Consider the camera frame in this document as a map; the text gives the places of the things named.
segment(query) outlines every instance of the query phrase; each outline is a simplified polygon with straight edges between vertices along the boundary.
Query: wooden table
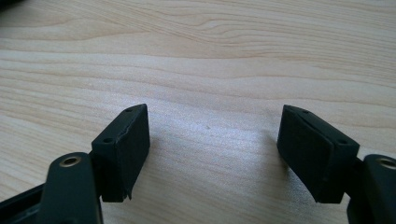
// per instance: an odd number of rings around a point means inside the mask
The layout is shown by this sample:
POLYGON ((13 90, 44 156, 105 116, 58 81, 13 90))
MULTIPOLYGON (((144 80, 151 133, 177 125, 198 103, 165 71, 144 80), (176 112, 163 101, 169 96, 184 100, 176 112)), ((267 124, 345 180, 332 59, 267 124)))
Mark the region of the wooden table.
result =
POLYGON ((393 0, 25 0, 0 11, 0 201, 146 103, 151 148, 105 223, 347 223, 276 149, 283 105, 396 157, 393 0))

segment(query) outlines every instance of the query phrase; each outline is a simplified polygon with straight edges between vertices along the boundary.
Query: black plastic part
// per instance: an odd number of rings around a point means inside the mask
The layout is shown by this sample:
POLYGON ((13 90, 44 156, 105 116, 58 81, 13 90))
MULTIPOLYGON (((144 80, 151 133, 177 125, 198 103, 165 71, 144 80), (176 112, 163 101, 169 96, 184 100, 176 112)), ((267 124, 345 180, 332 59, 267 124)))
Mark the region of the black plastic part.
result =
POLYGON ((363 186, 364 163, 356 159, 353 167, 347 172, 346 193, 350 197, 346 209, 349 224, 373 224, 374 215, 367 200, 366 190, 363 186))
POLYGON ((359 144, 315 114, 284 105, 277 148, 316 202, 340 203, 359 144))
POLYGON ((103 223, 91 158, 83 152, 64 155, 49 167, 36 223, 103 223))
POLYGON ((0 0, 0 12, 4 8, 11 7, 12 5, 16 5, 23 0, 0 0))
POLYGON ((375 223, 396 223, 396 160, 369 155, 363 163, 362 182, 375 223))
POLYGON ((146 105, 123 110, 92 142, 90 156, 98 194, 104 202, 131 199, 134 183, 149 154, 146 105))
POLYGON ((0 203, 1 224, 33 223, 40 208, 44 185, 29 189, 0 203))

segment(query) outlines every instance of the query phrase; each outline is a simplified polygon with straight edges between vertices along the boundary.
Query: screw hole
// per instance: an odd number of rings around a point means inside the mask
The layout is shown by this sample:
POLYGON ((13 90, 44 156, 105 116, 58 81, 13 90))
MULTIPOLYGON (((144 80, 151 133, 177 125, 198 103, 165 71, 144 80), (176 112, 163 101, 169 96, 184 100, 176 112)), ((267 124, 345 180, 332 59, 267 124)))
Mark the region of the screw hole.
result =
POLYGON ((105 139, 103 140, 104 143, 111 143, 112 141, 113 141, 112 138, 105 138, 105 139))
POLYGON ((391 170, 396 170, 396 162, 385 159, 385 158, 380 158, 377 160, 379 164, 381 164, 384 167, 387 167, 388 169, 391 170))
POLYGON ((62 167, 74 166, 81 161, 81 157, 69 157, 59 163, 62 167))
POLYGON ((344 139, 338 139, 338 143, 339 143, 339 144, 342 144, 342 145, 346 145, 346 144, 347 144, 347 141, 344 140, 344 139))

